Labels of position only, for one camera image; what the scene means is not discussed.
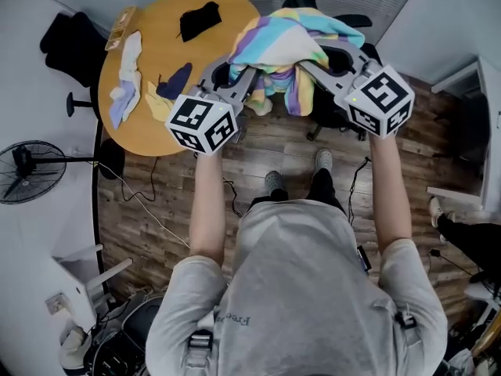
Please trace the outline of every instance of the gray sneaker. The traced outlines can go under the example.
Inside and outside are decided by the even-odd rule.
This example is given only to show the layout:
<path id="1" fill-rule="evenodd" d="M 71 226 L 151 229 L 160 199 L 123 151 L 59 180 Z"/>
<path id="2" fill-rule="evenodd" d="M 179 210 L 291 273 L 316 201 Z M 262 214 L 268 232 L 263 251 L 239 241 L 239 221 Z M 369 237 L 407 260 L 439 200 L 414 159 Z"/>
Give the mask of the gray sneaker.
<path id="1" fill-rule="evenodd" d="M 282 176 L 278 172 L 269 172 L 265 177 L 265 188 L 269 196 L 272 196 L 274 190 L 285 190 Z"/>
<path id="2" fill-rule="evenodd" d="M 325 168 L 332 174 L 332 154 L 328 149 L 320 149 L 315 155 L 315 174 Z"/>

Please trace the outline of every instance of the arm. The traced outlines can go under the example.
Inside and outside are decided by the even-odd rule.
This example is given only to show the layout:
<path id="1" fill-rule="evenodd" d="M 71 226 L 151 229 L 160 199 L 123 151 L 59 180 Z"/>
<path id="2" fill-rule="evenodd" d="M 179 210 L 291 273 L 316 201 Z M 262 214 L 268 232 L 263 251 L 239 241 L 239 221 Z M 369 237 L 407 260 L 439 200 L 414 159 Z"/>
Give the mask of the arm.
<path id="1" fill-rule="evenodd" d="M 199 155 L 189 225 L 190 257 L 178 263 L 146 341 L 153 376 L 183 373 L 189 336 L 221 301 L 225 247 L 225 198 L 221 154 Z"/>
<path id="2" fill-rule="evenodd" d="M 393 299 L 397 310 L 416 319 L 410 337 L 396 325 L 402 341 L 403 367 L 409 374 L 433 374 L 447 346 L 447 319 L 428 280 L 416 245 L 410 240 L 410 206 L 394 136 L 370 136 L 373 160 L 373 207 L 381 253 L 379 285 Z"/>
<path id="3" fill-rule="evenodd" d="M 225 256 L 225 195 L 221 151 L 199 154 L 196 161 L 195 199 L 189 224 L 190 255 L 213 259 L 222 266 Z"/>
<path id="4" fill-rule="evenodd" d="M 392 242 L 411 238 L 410 206 L 394 136 L 370 136 L 373 162 L 373 210 L 379 252 Z"/>

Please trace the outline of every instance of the table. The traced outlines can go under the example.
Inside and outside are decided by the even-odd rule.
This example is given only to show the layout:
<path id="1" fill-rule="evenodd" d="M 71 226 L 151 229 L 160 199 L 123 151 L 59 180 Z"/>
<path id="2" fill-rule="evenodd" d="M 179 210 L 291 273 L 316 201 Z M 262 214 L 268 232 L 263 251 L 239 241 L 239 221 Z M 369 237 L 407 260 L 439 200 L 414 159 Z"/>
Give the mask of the table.
<path id="1" fill-rule="evenodd" d="M 179 35 L 179 18 L 189 10 L 199 9 L 213 1 L 219 4 L 221 23 L 188 42 Z M 155 85 L 158 75 L 167 81 L 187 62 L 193 70 L 183 90 L 196 84 L 204 68 L 231 51 L 236 36 L 250 20 L 259 16 L 248 0 L 156 0 L 142 11 L 137 28 L 142 35 L 142 53 L 138 69 L 142 74 L 141 100 L 126 122 L 114 129 L 108 110 L 113 100 L 110 92 L 118 86 L 121 50 L 110 51 L 99 79 L 99 111 L 110 137 L 124 149 L 142 156 L 165 156 L 184 150 L 171 136 L 165 125 L 153 118 L 144 99 L 147 82 Z"/>
<path id="2" fill-rule="evenodd" d="M 433 93 L 440 92 L 475 73 L 478 73 L 481 91 L 488 101 L 491 129 L 481 193 L 480 195 L 471 195 L 431 186 L 427 188 L 427 192 L 470 204 L 477 204 L 489 212 L 501 212 L 501 72 L 482 57 L 478 57 L 475 63 L 434 85 L 431 91 Z"/>

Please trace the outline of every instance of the fan stand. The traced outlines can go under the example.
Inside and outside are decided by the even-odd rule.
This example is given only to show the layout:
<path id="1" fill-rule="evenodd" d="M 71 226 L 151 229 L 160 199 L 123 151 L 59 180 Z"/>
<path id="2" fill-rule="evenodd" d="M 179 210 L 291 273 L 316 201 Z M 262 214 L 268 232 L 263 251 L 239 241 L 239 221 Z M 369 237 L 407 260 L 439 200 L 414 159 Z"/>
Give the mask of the fan stand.
<path id="1" fill-rule="evenodd" d="M 112 139 L 107 139 L 103 142 L 99 151 L 97 153 L 97 157 L 55 157 L 50 159 L 35 159 L 31 158 L 31 162 L 34 165 L 41 165 L 45 163 L 75 163 L 80 161 L 98 161 L 103 165 L 109 167 L 108 170 L 105 167 L 99 167 L 101 174 L 106 179 L 116 179 L 117 175 L 120 176 L 124 171 L 125 164 L 125 152 L 124 149 Z"/>

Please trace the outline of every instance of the white desk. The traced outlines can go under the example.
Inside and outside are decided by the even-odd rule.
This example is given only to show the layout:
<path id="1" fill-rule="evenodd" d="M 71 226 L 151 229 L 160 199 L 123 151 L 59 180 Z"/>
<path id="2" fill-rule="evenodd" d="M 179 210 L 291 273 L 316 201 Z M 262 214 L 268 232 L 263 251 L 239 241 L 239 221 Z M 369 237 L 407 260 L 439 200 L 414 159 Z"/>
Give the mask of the white desk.
<path id="1" fill-rule="evenodd" d="M 443 190 L 429 186 L 427 192 L 432 195 L 449 197 L 457 201 L 477 204 L 483 210 L 501 212 L 501 72 L 497 71 L 487 61 L 478 60 L 451 75 L 431 88 L 433 93 L 440 92 L 458 81 L 478 73 L 480 88 L 488 101 L 488 112 L 491 129 L 491 139 L 485 159 L 484 180 L 480 195 Z"/>

